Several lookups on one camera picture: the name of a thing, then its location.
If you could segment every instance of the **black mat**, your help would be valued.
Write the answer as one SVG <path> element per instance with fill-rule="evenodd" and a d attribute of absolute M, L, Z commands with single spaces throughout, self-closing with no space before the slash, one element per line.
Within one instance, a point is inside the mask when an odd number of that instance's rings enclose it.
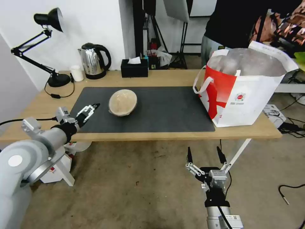
<path fill-rule="evenodd" d="M 108 102 L 121 89 L 134 91 L 138 103 L 130 115 L 117 117 L 109 112 Z M 93 103 L 101 105 L 82 127 L 82 133 L 215 131 L 192 87 L 85 87 L 71 117 Z"/>

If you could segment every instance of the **lamp shade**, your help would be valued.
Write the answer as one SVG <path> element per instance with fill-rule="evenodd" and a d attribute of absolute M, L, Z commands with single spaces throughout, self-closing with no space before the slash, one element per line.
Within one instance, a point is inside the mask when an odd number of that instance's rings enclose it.
<path fill-rule="evenodd" d="M 48 14 L 35 14 L 34 21 L 43 26 L 43 25 L 50 25 L 54 29 L 58 31 L 63 31 L 62 27 L 60 26 L 60 21 L 62 22 L 62 14 L 59 8 L 52 9 Z"/>

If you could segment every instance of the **bowl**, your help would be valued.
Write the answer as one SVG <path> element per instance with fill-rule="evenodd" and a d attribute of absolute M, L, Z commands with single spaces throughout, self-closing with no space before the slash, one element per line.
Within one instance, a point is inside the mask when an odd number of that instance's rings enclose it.
<path fill-rule="evenodd" d="M 115 92 L 109 99 L 109 112 L 116 116 L 129 115 L 137 105 L 137 95 L 128 89 Z"/>

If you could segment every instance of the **kettle handle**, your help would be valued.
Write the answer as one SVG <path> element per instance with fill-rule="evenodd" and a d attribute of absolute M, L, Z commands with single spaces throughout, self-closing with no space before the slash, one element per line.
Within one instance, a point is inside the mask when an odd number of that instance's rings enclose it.
<path fill-rule="evenodd" d="M 94 48 L 96 48 L 98 50 L 97 54 L 100 58 L 101 67 L 104 67 L 104 70 L 107 71 L 109 69 L 110 65 L 111 65 L 111 56 L 110 56 L 110 53 L 109 53 L 108 49 L 106 49 L 105 46 L 103 46 L 103 45 L 94 45 Z M 106 56 L 108 58 L 108 64 L 106 66 L 105 66 L 105 63 L 104 63 L 103 56 L 100 53 L 100 51 L 104 51 L 106 53 Z"/>

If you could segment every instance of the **concrete floor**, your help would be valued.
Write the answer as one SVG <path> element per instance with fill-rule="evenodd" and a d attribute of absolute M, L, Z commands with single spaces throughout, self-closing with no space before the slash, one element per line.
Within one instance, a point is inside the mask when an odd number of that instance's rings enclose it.
<path fill-rule="evenodd" d="M 275 94 L 271 103 L 292 103 Z M 287 117 L 304 120 L 305 107 L 294 104 Z M 205 194 L 185 169 L 187 147 L 198 166 L 220 166 L 219 141 L 96 142 L 73 160 L 76 182 L 35 184 L 23 229 L 65 228 L 207 228 Z M 227 157 L 240 144 L 223 140 Z M 246 229 L 298 228 L 305 216 L 305 141 L 290 135 L 253 140 L 231 169 L 227 200 Z"/>

